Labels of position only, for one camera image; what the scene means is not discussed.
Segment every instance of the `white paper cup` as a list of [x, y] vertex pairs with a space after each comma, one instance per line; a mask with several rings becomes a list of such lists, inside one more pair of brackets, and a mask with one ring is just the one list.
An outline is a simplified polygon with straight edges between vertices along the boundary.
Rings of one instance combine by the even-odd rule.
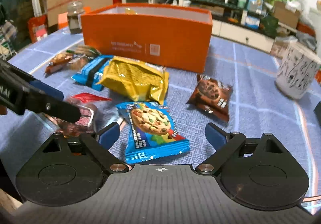
[[321, 59], [300, 43], [289, 44], [279, 67], [275, 84], [286, 96], [300, 99], [319, 70]]

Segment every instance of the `table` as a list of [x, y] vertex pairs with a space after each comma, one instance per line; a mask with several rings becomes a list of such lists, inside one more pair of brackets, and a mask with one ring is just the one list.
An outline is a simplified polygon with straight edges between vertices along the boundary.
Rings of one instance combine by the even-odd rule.
[[[98, 106], [103, 111], [97, 120], [97, 126], [101, 129], [119, 118], [115, 104], [126, 101], [125, 97], [107, 88], [97, 92], [77, 85], [70, 79], [72, 71], [61, 71], [44, 78], [48, 60], [82, 40], [82, 34], [70, 35], [65, 28], [29, 46], [12, 58], [10, 63], [63, 91], [65, 96], [89, 92], [111, 97], [112, 102], [100, 103]], [[189, 139], [191, 151], [147, 163], [197, 166], [215, 151], [205, 138], [204, 129], [208, 122], [215, 123], [227, 132], [239, 131], [252, 138], [259, 138], [262, 133], [270, 132], [307, 172], [310, 180], [307, 197], [321, 195], [318, 174], [318, 169], [321, 169], [321, 129], [313, 112], [321, 100], [321, 87], [314, 81], [301, 100], [289, 100], [274, 85], [279, 64], [279, 60], [261, 51], [211, 37], [205, 73], [233, 86], [229, 103], [230, 121], [227, 124], [186, 104], [196, 86], [195, 73], [167, 68], [170, 73], [167, 104], [179, 134]], [[0, 124], [0, 158], [14, 182], [19, 169], [55, 127], [43, 116], [32, 112], [26, 112], [22, 117], [9, 112], [7, 116], [0, 118]], [[110, 149], [120, 159], [125, 158], [129, 131], [128, 125], [122, 124], [122, 127], [119, 140]], [[321, 204], [316, 201], [304, 203], [303, 206], [316, 212]]]

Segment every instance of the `metal screw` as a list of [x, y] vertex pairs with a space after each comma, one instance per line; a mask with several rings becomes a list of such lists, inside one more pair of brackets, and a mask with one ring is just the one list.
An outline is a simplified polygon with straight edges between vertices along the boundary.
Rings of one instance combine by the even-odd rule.
[[202, 172], [210, 172], [212, 170], [214, 170], [214, 166], [211, 165], [211, 164], [207, 164], [207, 163], [204, 163], [204, 164], [201, 164], [198, 169]]
[[126, 169], [126, 166], [122, 163], [115, 163], [110, 167], [110, 169], [114, 172], [120, 172]]

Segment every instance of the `white drawer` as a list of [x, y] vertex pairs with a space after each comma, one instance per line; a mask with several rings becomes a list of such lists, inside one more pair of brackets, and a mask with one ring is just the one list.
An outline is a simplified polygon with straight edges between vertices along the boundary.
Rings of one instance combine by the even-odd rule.
[[246, 28], [222, 23], [219, 36], [270, 53], [274, 40]]
[[217, 20], [212, 20], [212, 22], [213, 22], [212, 35], [219, 36], [220, 28], [222, 26], [222, 22], [221, 21], [217, 21]]

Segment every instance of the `yellow snack package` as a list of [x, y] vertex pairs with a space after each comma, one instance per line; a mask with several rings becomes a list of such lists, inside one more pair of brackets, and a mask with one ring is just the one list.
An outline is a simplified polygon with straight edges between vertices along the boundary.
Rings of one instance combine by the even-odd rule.
[[133, 101], [157, 101], [164, 104], [169, 73], [143, 61], [114, 56], [105, 67], [98, 84], [129, 97]]

